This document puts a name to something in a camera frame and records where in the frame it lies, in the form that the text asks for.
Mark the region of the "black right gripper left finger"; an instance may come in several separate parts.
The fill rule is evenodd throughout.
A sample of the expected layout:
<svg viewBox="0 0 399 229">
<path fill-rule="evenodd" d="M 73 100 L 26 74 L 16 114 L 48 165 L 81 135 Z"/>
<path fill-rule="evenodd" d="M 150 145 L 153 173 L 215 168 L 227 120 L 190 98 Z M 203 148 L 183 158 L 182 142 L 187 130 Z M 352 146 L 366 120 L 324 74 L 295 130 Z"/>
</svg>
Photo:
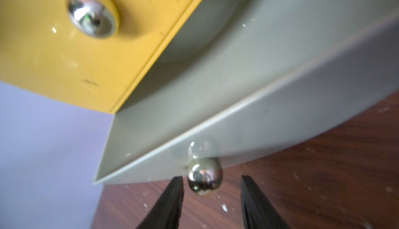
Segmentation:
<svg viewBox="0 0 399 229">
<path fill-rule="evenodd" d="M 184 198 L 182 176 L 174 177 L 137 229 L 177 229 Z"/>
</svg>

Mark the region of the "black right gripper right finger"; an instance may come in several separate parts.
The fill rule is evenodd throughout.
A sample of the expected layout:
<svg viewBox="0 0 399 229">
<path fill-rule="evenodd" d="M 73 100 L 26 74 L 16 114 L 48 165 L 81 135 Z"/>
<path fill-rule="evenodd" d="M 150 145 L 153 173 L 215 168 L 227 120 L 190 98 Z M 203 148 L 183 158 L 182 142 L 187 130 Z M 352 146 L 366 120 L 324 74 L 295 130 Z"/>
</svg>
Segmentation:
<svg viewBox="0 0 399 229">
<path fill-rule="evenodd" d="M 246 229 L 289 229 L 250 176 L 241 177 L 241 206 Z"/>
</svg>

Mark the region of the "pale green bottom drawer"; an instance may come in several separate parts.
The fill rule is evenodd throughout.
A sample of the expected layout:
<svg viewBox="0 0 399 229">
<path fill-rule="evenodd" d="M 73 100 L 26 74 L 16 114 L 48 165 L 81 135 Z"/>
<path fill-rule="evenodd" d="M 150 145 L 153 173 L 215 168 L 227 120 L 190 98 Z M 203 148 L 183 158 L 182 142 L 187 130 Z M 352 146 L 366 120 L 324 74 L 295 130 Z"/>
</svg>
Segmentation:
<svg viewBox="0 0 399 229">
<path fill-rule="evenodd" d="M 204 0 L 115 114 L 93 183 L 238 165 L 398 88 L 399 0 Z"/>
</svg>

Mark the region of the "yellow drawer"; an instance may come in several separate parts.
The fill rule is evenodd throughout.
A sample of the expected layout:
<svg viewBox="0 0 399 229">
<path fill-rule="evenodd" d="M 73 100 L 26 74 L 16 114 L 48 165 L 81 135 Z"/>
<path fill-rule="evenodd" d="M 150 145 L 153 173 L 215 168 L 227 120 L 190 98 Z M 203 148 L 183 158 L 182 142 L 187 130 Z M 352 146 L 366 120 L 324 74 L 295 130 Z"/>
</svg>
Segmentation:
<svg viewBox="0 0 399 229">
<path fill-rule="evenodd" d="M 114 114 L 202 0 L 1 0 L 1 80 Z"/>
</svg>

